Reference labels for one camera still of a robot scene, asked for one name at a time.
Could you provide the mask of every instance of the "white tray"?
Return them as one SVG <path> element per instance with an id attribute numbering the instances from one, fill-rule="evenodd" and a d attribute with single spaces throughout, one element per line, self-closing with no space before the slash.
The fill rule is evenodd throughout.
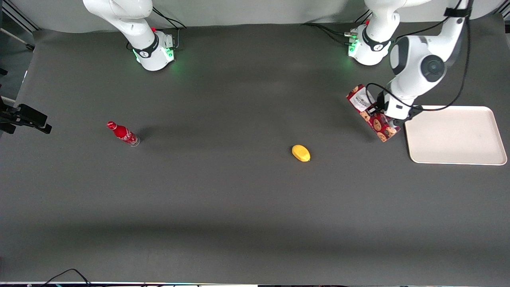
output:
<path id="1" fill-rule="evenodd" d="M 424 111 L 405 123 L 405 132 L 409 155 L 417 163 L 503 165 L 507 160 L 496 119 L 487 107 Z"/>

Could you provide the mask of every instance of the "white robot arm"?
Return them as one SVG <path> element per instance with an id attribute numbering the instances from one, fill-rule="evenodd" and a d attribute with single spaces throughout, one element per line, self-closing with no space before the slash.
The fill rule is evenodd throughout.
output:
<path id="1" fill-rule="evenodd" d="M 373 13 L 368 25 L 362 24 L 345 36 L 352 38 L 349 57 L 363 65 L 372 66 L 388 54 L 390 39 L 400 23 L 399 8 L 421 5 L 431 0 L 365 0 Z"/>
<path id="2" fill-rule="evenodd" d="M 451 7 L 468 11 L 468 0 L 452 0 Z M 449 16 L 438 36 L 405 36 L 393 46 L 390 64 L 395 74 L 383 92 L 384 114 L 406 119 L 414 100 L 434 88 L 445 76 L 450 58 L 461 35 L 465 15 Z"/>
<path id="3" fill-rule="evenodd" d="M 172 36 L 154 32 L 144 19 L 152 12 L 152 0 L 83 0 L 83 4 L 124 34 L 145 69 L 160 70 L 174 60 Z"/>

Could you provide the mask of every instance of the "yellow lemon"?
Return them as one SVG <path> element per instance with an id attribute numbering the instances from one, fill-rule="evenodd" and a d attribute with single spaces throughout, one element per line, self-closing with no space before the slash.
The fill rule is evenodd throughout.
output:
<path id="1" fill-rule="evenodd" d="M 300 161 L 310 161 L 310 152 L 302 145 L 293 146 L 292 154 Z"/>

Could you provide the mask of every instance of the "dark gray mat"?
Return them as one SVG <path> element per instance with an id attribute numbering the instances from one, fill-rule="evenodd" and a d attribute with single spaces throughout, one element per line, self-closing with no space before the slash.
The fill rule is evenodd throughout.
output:
<path id="1" fill-rule="evenodd" d="M 510 147 L 502 19 L 472 27 L 458 104 L 493 109 Z M 150 73 L 119 33 L 36 34 L 18 100 L 54 129 L 0 141 L 1 280 L 77 268 L 92 281 L 510 284 L 510 166 L 413 163 L 404 133 L 381 143 L 344 99 L 392 79 L 387 59 L 360 66 L 300 26 L 181 39 L 177 61 Z M 418 103 L 455 96 L 464 53 Z"/>

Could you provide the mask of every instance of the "coca-cola bottle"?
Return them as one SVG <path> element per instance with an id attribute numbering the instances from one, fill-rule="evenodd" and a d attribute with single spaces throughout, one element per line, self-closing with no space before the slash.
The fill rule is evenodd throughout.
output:
<path id="1" fill-rule="evenodd" d="M 109 121 L 106 126 L 110 130 L 113 130 L 115 136 L 126 144 L 130 144 L 132 147 L 136 147 L 140 143 L 140 139 L 125 126 L 120 126 L 112 121 Z"/>

